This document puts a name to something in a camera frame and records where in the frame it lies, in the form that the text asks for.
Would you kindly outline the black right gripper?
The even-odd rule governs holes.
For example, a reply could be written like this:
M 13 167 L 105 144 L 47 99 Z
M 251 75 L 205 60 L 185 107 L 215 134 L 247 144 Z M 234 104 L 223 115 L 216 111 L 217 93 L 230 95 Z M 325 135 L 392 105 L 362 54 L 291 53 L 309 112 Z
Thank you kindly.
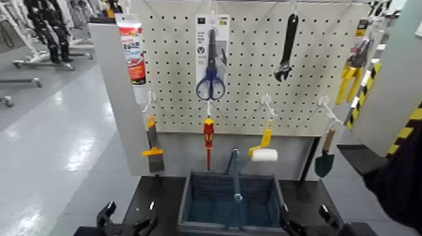
M 311 226 L 306 229 L 302 224 L 291 219 L 288 206 L 283 203 L 280 208 L 280 226 L 290 236 L 377 236 L 367 223 L 352 222 L 342 226 L 336 214 L 324 204 L 320 205 L 318 213 L 326 225 Z

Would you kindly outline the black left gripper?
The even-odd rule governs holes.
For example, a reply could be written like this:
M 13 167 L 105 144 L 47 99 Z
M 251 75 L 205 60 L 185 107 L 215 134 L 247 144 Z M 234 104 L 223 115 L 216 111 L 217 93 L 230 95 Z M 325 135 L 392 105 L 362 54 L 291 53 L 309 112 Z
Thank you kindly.
M 149 236 L 157 227 L 158 217 L 149 217 L 135 225 L 111 225 L 113 224 L 111 216 L 117 209 L 114 201 L 110 201 L 97 214 L 97 227 L 79 226 L 73 236 Z

